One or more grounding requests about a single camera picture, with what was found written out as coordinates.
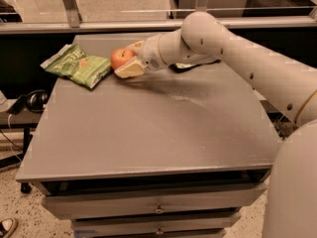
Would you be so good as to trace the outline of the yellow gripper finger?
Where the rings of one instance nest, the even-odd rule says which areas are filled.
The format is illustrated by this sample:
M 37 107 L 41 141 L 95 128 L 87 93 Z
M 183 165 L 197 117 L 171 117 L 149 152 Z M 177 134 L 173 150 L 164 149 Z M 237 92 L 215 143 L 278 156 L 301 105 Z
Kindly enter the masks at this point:
M 145 73 L 146 66 L 136 57 L 133 57 L 114 70 L 120 78 L 135 77 Z
M 143 46 L 144 42 L 145 42 L 144 40 L 141 40 L 141 41 L 132 43 L 132 44 L 127 46 L 127 49 L 132 51 L 133 54 L 136 56 L 140 52 L 141 47 Z

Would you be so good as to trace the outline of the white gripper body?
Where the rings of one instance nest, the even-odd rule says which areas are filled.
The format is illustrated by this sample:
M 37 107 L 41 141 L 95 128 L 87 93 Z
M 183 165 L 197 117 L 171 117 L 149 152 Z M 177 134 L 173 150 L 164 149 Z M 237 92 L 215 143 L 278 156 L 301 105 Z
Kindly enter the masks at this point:
M 143 42 L 139 52 L 139 57 L 143 64 L 153 71 L 166 68 L 166 63 L 159 52 L 159 39 L 160 35 L 149 37 Z

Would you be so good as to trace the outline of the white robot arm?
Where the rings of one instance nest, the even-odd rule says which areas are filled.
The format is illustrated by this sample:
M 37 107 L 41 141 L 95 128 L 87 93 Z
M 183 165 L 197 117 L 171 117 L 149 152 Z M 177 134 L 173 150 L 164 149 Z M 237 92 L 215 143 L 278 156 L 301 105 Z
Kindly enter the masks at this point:
M 317 238 L 317 69 L 231 33 L 206 12 L 181 28 L 127 46 L 115 66 L 121 78 L 174 63 L 221 60 L 297 129 L 283 142 L 270 172 L 263 238 Z

